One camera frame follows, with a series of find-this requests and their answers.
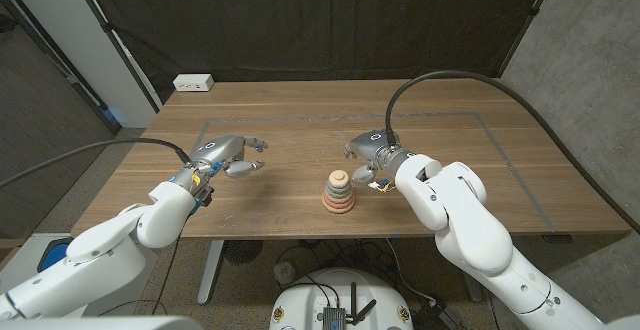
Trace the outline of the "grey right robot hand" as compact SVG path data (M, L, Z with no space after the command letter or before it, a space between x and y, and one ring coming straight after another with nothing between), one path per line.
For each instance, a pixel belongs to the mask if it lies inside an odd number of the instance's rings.
M396 183L403 183L407 178L401 166L409 159L410 151L399 144L390 145L385 130L370 131L350 140L344 154L347 158L360 157L365 161L352 175L356 182L369 184L378 171L385 171Z

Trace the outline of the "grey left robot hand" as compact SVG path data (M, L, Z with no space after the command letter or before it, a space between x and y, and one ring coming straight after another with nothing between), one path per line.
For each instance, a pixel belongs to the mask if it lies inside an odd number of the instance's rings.
M261 169L264 166L262 161L244 159L246 147L262 153L269 144L250 136L227 135L215 138L197 148L170 182L195 195L219 173L224 173L229 178L241 178Z

